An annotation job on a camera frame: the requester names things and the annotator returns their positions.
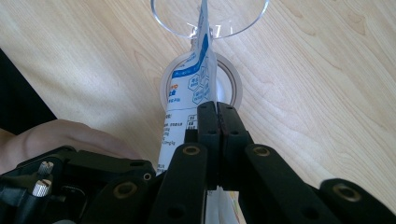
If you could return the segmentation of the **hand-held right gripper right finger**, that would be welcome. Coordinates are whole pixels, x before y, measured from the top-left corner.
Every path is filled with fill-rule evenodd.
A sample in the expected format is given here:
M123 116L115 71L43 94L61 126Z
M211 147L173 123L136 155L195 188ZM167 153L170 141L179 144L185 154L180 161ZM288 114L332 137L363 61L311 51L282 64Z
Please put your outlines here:
M233 106L218 102L217 107L221 129L220 185L225 190L239 190L245 148L253 141Z

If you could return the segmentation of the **white and blue packet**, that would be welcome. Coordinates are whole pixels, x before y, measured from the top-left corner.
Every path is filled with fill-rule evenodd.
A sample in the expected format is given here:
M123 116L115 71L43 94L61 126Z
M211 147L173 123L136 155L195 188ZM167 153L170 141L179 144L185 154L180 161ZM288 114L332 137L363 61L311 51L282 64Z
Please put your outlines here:
M163 140L157 173L165 172L185 131L197 127L197 106L219 102L217 96L218 60L211 48L215 40L207 21L207 2L201 3L197 36L189 52L175 58L165 69L160 98L165 110Z

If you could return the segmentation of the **clear glass jar hinged lid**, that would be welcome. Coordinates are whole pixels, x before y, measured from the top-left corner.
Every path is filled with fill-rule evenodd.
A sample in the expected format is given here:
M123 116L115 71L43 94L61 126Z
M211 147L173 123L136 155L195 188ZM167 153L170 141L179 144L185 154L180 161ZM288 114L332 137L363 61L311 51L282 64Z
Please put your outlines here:
M239 35L255 24L270 0L150 0L154 19L168 32L193 41L197 36L201 3L207 2L207 21L214 39ZM217 96L220 102L238 108L243 88L233 64L216 54Z

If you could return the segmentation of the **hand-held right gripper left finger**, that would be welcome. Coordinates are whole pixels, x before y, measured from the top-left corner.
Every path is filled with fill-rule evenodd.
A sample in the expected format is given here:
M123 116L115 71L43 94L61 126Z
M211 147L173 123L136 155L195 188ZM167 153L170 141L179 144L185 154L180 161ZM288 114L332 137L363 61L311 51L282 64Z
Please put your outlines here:
M207 189L215 190L219 184L220 129L214 102L206 102L197 107L197 127L185 131L184 142L200 144L206 148Z

